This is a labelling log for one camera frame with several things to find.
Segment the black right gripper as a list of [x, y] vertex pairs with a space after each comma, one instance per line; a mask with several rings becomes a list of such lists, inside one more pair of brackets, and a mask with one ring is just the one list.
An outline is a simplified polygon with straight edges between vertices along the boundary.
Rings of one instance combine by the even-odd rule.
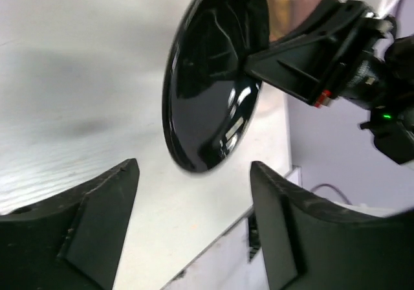
[[362, 1], [321, 0], [293, 31], [246, 57], [239, 88], [266, 83], [311, 106], [341, 96], [369, 111], [358, 127], [400, 166], [413, 165], [413, 36], [397, 38], [397, 21], [376, 22], [391, 34], [384, 57], [372, 47], [357, 53], [371, 9]]

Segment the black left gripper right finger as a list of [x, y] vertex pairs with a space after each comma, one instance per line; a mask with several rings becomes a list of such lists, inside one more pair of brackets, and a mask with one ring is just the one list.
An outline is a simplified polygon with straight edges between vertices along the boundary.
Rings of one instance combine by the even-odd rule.
[[412, 289], [413, 211], [370, 216], [254, 161], [250, 185], [271, 289]]

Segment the black plate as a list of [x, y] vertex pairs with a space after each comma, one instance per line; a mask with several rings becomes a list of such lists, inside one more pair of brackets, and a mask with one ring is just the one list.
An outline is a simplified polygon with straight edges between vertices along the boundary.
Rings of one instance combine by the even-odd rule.
[[262, 85], [244, 64], [268, 44], [267, 0], [191, 0], [162, 90], [164, 138], [183, 170], [210, 171], [236, 149]]

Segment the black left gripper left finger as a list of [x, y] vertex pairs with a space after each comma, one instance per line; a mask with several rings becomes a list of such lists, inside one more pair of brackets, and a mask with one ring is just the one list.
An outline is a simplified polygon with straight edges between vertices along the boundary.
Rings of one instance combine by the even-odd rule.
[[127, 159], [1, 216], [2, 289], [112, 289], [140, 170]]

